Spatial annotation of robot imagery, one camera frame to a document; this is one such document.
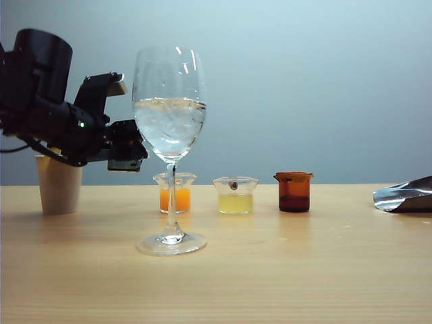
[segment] paper cup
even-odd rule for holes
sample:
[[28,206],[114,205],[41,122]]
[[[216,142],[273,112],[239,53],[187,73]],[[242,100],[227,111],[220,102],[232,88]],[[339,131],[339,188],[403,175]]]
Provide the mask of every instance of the paper cup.
[[44,215],[74,213],[78,209],[82,168],[37,155],[40,200]]

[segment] orange liquid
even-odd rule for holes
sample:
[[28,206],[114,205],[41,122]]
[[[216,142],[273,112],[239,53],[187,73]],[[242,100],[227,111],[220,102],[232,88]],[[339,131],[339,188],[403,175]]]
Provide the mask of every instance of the orange liquid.
[[[175,189],[176,209],[178,211],[187,211],[190,209],[190,189],[176,188]],[[160,189],[159,191],[159,206],[163,211],[168,211],[168,189]]]

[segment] beaker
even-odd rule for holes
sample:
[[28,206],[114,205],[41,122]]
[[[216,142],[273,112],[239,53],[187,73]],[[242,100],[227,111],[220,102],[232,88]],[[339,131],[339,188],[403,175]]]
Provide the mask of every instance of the beaker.
[[293,213],[308,211],[313,174],[305,171],[282,171],[273,176],[279,182],[279,210]]
[[[159,185],[159,210],[168,214],[168,174],[159,173],[153,177]],[[176,213],[184,213],[190,209],[190,185],[196,179],[193,173],[179,172],[175,174]]]
[[258,179],[250,177],[222,177],[213,180],[218,193],[218,210],[225,214],[252,212],[252,192]]

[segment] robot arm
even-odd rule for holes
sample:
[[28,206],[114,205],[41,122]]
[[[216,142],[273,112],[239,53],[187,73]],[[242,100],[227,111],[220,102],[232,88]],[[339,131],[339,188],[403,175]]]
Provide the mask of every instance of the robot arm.
[[[108,161],[139,171],[147,152],[134,120],[108,126],[107,97],[124,95],[123,74],[85,77],[73,104],[64,101],[72,48],[40,30],[18,32],[13,51],[0,45],[0,128],[32,149],[73,166]],[[47,146],[61,150],[55,154]]]

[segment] crumpled foil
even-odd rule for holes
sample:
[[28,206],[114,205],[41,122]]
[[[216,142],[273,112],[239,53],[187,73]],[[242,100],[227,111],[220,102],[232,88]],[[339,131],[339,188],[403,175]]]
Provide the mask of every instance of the crumpled foil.
[[392,213],[432,212],[432,176],[373,192],[375,207]]

